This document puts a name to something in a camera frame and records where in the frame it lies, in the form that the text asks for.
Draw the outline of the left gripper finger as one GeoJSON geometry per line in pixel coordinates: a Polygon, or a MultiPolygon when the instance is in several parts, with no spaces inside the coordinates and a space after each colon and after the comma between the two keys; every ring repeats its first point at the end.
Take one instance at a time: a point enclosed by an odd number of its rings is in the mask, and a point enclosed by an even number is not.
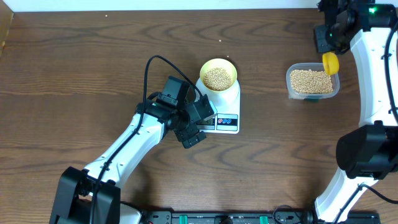
{"type": "Polygon", "coordinates": [[[203,95],[197,101],[189,103],[186,106],[186,112],[190,121],[206,121],[217,115],[217,109],[207,95],[203,95]]]}
{"type": "Polygon", "coordinates": [[[206,139],[206,134],[200,131],[196,124],[189,124],[185,129],[175,130],[174,133],[185,149],[189,149],[206,139]]]}

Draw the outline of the yellow measuring scoop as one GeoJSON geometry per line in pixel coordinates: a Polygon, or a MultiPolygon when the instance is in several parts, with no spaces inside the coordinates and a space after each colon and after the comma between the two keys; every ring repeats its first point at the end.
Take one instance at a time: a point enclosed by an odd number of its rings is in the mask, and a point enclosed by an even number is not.
{"type": "Polygon", "coordinates": [[[333,52],[324,53],[322,55],[322,63],[325,73],[329,76],[338,73],[340,69],[338,57],[333,52]]]}

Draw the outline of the pale yellow bowl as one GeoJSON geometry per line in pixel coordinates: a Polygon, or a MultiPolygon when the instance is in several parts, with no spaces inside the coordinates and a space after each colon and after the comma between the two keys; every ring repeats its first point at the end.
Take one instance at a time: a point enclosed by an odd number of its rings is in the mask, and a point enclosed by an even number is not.
{"type": "Polygon", "coordinates": [[[235,68],[235,66],[229,60],[226,60],[226,59],[223,59],[223,58],[214,58],[214,59],[211,59],[211,60],[207,61],[202,66],[202,68],[200,70],[200,81],[203,84],[204,74],[209,69],[216,68],[216,67],[224,68],[232,76],[233,84],[227,89],[227,90],[229,90],[237,82],[238,74],[237,74],[237,69],[235,68]]]}

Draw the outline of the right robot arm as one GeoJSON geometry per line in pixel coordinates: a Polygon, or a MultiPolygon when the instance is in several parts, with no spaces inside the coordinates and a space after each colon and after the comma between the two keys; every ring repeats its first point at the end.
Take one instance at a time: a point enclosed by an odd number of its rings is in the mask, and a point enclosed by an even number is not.
{"type": "Polygon", "coordinates": [[[397,10],[375,1],[321,0],[325,23],[315,28],[325,71],[351,52],[358,71],[361,112],[356,130],[339,138],[338,168],[303,223],[346,223],[365,191],[397,171],[397,10]]]}

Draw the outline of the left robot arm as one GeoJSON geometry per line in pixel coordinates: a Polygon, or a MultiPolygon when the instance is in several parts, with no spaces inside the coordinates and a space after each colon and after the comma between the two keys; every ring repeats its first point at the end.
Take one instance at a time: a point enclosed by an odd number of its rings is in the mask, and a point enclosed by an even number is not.
{"type": "Polygon", "coordinates": [[[161,93],[139,103],[127,129],[84,169],[67,168],[57,187],[51,223],[139,223],[141,212],[121,202],[133,170],[169,131],[188,149],[206,138],[197,123],[215,117],[207,95],[187,103],[161,93]]]}

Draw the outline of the white digital kitchen scale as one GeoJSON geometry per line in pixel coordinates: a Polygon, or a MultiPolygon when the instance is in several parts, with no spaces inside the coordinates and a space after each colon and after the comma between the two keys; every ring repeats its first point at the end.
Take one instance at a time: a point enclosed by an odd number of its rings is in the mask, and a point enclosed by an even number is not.
{"type": "Polygon", "coordinates": [[[225,91],[208,89],[201,79],[197,81],[198,89],[208,96],[217,112],[215,117],[198,122],[200,130],[206,133],[237,134],[240,129],[241,89],[236,80],[225,91]]]}

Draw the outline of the soybeans in bowl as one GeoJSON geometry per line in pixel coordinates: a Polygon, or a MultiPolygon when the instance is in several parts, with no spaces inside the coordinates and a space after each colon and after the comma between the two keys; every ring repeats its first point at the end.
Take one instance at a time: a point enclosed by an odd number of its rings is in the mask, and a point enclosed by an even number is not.
{"type": "Polygon", "coordinates": [[[233,79],[227,70],[216,67],[204,74],[203,84],[213,91],[224,91],[233,84],[233,79]]]}

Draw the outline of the soybeans in container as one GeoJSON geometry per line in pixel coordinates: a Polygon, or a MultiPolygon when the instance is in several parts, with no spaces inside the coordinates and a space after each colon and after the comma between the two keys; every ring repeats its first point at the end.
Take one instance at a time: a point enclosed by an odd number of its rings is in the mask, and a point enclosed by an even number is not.
{"type": "Polygon", "coordinates": [[[292,70],[290,82],[293,90],[306,94],[332,93],[331,76],[324,71],[292,70]]]}

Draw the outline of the clear plastic container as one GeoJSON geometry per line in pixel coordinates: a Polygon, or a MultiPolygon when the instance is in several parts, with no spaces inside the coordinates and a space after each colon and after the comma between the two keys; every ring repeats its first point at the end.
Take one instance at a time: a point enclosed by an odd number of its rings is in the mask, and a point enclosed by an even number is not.
{"type": "Polygon", "coordinates": [[[322,63],[296,63],[286,73],[290,99],[320,100],[334,97],[340,90],[338,74],[327,75],[322,63]]]}

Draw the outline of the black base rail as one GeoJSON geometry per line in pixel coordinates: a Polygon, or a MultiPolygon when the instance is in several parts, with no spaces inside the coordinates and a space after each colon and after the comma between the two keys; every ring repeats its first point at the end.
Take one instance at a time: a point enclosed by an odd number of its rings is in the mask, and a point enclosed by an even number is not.
{"type": "Polygon", "coordinates": [[[294,224],[315,223],[304,220],[300,212],[268,213],[177,213],[168,211],[142,212],[139,224],[294,224]]]}

